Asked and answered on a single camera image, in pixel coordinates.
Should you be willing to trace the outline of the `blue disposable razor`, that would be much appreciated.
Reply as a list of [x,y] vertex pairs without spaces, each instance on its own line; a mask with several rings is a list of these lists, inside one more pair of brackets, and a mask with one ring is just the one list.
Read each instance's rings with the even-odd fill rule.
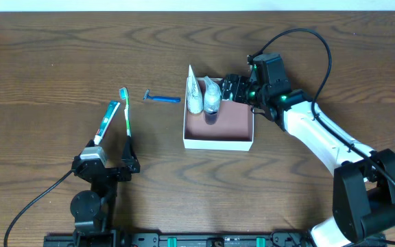
[[179,97],[167,97],[167,96],[153,96],[149,94],[149,89],[146,90],[143,100],[154,100],[158,102],[169,102],[169,103],[179,103],[181,99]]

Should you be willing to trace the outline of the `clear pump bottle dark liquid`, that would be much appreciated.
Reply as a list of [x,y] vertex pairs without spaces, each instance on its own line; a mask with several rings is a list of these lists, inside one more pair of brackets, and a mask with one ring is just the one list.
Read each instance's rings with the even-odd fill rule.
[[208,125],[213,125],[218,118],[221,103],[221,91],[218,83],[211,80],[208,76],[204,77],[206,86],[204,93],[204,119]]

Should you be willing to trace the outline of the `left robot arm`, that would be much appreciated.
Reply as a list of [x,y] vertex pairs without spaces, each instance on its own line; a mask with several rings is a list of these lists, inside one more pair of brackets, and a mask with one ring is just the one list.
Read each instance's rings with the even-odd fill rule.
[[90,140],[72,162],[71,169],[78,178],[91,185],[71,201],[70,211],[75,219],[75,232],[83,236],[109,233],[117,197],[117,185],[132,180],[140,172],[140,163],[127,136],[118,167],[106,167],[107,156],[102,146]]

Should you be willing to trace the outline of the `white Pantene tube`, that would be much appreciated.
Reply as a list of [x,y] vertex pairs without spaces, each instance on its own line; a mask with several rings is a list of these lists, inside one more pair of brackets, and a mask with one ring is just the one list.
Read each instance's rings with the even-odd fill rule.
[[187,109],[191,114],[198,115],[203,111],[203,96],[191,65],[187,77]]

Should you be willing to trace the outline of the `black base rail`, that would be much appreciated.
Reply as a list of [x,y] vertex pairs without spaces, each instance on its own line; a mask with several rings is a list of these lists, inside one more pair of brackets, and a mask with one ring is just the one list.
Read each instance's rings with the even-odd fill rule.
[[305,233],[277,231],[264,235],[164,235],[127,234],[119,231],[82,235],[48,235],[44,247],[309,247],[315,244]]

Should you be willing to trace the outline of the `green white toothbrush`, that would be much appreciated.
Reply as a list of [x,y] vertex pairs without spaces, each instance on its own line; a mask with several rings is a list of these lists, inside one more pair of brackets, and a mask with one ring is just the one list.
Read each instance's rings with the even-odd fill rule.
[[130,120],[129,120],[129,113],[130,113],[130,103],[129,103],[129,93],[126,87],[119,89],[120,98],[125,102],[124,108],[124,115],[125,115],[125,122],[126,122],[126,133],[129,137],[132,136],[131,127],[130,127]]

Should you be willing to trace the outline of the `white cardboard box pink inside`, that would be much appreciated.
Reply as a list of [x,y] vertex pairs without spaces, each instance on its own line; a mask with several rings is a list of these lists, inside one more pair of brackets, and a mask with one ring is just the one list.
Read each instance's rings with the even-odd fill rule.
[[222,101],[216,122],[205,122],[204,112],[193,114],[184,98],[182,140],[186,149],[249,151],[254,142],[254,115],[250,107]]

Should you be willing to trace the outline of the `green white toothpaste tube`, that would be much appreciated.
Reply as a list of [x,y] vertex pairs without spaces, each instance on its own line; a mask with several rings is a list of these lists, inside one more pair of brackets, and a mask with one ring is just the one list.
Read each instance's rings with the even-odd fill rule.
[[99,145],[104,138],[106,131],[112,122],[112,119],[116,113],[116,111],[119,109],[121,103],[117,101],[110,101],[106,112],[103,116],[103,119],[100,123],[100,126],[97,130],[97,133],[95,134],[95,137],[93,139],[95,145]]

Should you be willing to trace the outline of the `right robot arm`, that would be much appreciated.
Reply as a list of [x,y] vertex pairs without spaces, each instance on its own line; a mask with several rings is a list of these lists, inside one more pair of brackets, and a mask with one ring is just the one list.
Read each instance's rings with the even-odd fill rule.
[[333,175],[333,215],[310,231],[316,246],[395,245],[383,235],[395,226],[395,153],[376,151],[331,121],[287,78],[259,82],[227,75],[222,99],[258,108],[260,115],[303,142]]

